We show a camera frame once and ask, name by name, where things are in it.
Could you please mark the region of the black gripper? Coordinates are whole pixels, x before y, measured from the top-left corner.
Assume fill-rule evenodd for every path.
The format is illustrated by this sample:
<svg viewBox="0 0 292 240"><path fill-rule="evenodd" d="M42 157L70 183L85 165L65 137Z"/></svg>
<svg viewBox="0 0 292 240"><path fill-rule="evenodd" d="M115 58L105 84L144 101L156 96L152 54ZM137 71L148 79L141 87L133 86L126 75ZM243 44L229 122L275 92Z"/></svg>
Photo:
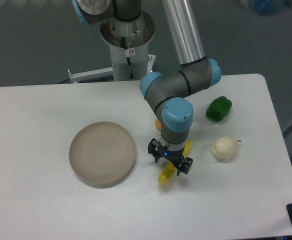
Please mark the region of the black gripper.
<svg viewBox="0 0 292 240"><path fill-rule="evenodd" d="M155 163L160 158L170 161L177 169L176 175L180 173L188 174L192 167L193 159L183 156L184 147L179 150L169 150L166 145L162 145L158 140L153 138L148 144L148 154L152 155Z"/></svg>

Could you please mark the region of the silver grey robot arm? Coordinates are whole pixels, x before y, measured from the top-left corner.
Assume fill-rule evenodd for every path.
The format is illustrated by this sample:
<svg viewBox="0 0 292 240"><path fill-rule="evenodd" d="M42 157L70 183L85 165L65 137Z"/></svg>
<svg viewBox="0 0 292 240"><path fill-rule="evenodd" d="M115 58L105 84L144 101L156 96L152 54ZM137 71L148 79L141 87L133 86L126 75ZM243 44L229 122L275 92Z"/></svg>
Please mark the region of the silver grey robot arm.
<svg viewBox="0 0 292 240"><path fill-rule="evenodd" d="M161 138L153 139L148 153L165 158L187 174L192 159L183 154L193 122L193 107L186 97L208 89L221 79L221 69L207 58L191 4L187 0L162 2L172 41L181 65L170 76L148 71L148 44L155 33L152 17L139 0L75 0L82 23L100 23L100 33L110 50L115 81L140 80L140 91L161 123Z"/></svg>

